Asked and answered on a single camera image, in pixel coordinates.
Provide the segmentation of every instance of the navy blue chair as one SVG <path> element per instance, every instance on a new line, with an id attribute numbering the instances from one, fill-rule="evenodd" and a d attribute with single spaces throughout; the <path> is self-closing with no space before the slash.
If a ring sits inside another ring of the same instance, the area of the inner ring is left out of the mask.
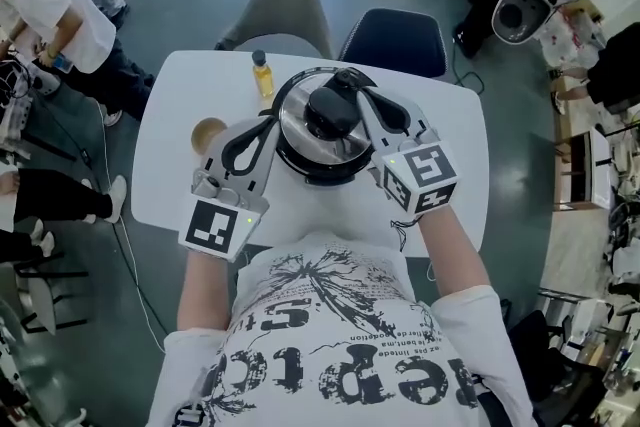
<path id="1" fill-rule="evenodd" d="M 429 15 L 396 9 L 367 11 L 351 30 L 339 60 L 429 78 L 447 71 L 438 22 Z"/>

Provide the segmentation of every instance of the pot lid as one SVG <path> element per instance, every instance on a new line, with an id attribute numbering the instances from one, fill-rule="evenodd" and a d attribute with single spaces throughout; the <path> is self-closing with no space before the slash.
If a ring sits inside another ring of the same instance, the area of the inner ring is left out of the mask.
<path id="1" fill-rule="evenodd" d="M 353 99 L 340 88 L 324 87 L 332 73 L 301 80 L 284 97 L 280 126 L 287 143 L 301 156 L 327 166 L 345 164 L 367 151 L 371 142 Z"/>

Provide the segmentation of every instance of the gray floor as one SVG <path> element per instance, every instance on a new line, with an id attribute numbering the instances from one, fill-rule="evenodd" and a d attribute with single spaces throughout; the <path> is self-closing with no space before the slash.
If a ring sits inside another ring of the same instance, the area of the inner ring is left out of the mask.
<path id="1" fill-rule="evenodd" d="M 124 48 L 138 64 L 157 73 L 174 50 L 213 48 L 218 35 L 239 15 L 247 0 L 127 1 L 132 11 L 120 31 Z M 386 6 L 429 13 L 439 20 L 445 35 L 451 33 L 454 23 L 468 9 L 466 0 L 322 2 L 336 52 L 368 8 Z M 489 137 L 491 190 L 481 253 L 498 293 L 514 302 L 513 317 L 517 318 L 533 305 L 551 224 L 553 121 L 545 68 L 535 44 L 508 47 L 496 41 L 488 42 L 473 63 L 459 58 L 458 67 L 460 71 L 477 71 L 486 83 L 482 104 Z M 451 72 L 445 80 L 453 82 Z M 469 82 L 471 87 L 477 87 L 473 79 Z M 105 187 L 102 132 L 95 104 L 64 90 L 49 105 L 92 155 L 93 168 Z M 36 107 L 30 123 L 33 133 L 46 135 L 73 150 L 42 107 Z M 129 118 L 108 130 L 112 177 L 117 173 L 130 177 L 136 135 L 137 124 Z M 90 176 L 82 164 L 70 165 L 41 151 L 35 152 L 32 165 L 60 169 L 77 178 Z M 137 255 L 141 288 L 164 328 L 172 330 L 184 251 L 178 247 L 175 233 L 135 222 L 128 205 L 124 217 Z M 49 223 L 49 227 L 55 230 L 60 248 L 69 255 L 66 265 L 86 267 L 91 273 L 88 283 L 73 284 L 80 297 L 69 303 L 74 305 L 71 311 L 63 313 L 72 317 L 86 310 L 91 321 L 86 326 L 61 331 L 55 338 L 47 334 L 25 337 L 25 352 L 32 356 L 34 367 L 46 362 L 49 371 L 53 371 L 54 379 L 41 372 L 40 382 L 49 383 L 47 394 L 43 392 L 42 397 L 52 409 L 52 416 L 64 415 L 53 411 L 51 404 L 55 403 L 59 411 L 86 407 L 97 425 L 143 425 L 161 354 L 147 332 L 113 231 L 105 223 Z M 122 239 L 121 228 L 118 230 Z M 417 295 L 432 300 L 436 291 L 426 280 L 425 262 L 411 261 L 410 270 Z M 151 325 L 162 334 L 153 318 Z"/>

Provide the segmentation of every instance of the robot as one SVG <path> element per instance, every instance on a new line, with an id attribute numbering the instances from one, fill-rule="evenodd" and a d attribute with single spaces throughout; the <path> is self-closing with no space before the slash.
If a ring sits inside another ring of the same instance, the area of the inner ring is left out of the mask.
<path id="1" fill-rule="evenodd" d="M 459 172 L 449 146 L 422 110 L 389 91 L 362 84 L 353 87 L 373 147 L 369 171 L 378 187 L 414 220 L 448 204 Z M 236 123 L 213 139 L 194 171 L 180 244 L 235 260 L 269 209 L 263 193 L 280 135 L 278 115 L 270 112 Z M 256 140 L 248 166 L 239 169 L 238 157 Z"/>

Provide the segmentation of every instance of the yellow liquid bottle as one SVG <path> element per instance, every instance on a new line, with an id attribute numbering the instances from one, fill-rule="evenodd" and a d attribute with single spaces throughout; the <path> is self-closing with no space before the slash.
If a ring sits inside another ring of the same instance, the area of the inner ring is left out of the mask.
<path id="1" fill-rule="evenodd" d="M 256 78 L 258 90 L 264 98 L 267 98 L 273 94 L 271 68 L 269 68 L 267 58 L 262 50 L 256 50 L 251 54 L 251 58 L 253 59 L 253 75 Z"/>

